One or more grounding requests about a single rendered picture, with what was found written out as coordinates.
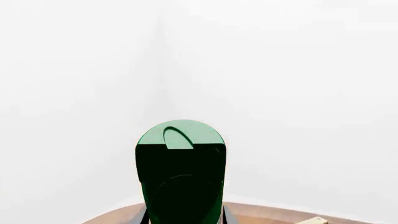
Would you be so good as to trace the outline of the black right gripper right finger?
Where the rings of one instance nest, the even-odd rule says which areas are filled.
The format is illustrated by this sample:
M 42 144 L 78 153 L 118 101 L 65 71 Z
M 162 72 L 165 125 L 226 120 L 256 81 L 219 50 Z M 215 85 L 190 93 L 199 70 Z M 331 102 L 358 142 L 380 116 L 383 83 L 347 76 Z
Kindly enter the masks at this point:
M 222 224 L 239 224 L 238 219 L 231 212 L 229 207 L 223 206 L 223 221 Z

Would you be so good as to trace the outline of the beige wooden tray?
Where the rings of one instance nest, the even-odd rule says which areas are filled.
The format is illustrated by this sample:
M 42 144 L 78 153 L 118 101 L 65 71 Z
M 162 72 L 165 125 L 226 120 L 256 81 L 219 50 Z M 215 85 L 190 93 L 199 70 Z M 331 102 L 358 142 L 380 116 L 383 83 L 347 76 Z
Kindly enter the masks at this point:
M 322 217 L 313 217 L 308 220 L 304 220 L 302 222 L 298 222 L 295 224 L 328 224 L 328 220 Z

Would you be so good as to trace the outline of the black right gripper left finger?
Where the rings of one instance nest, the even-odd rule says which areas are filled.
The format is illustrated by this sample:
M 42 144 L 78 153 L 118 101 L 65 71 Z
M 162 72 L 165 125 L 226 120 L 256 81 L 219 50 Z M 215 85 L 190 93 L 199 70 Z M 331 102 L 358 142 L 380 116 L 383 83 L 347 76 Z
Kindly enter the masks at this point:
M 149 214 L 146 206 L 132 218 L 132 224 L 150 224 Z

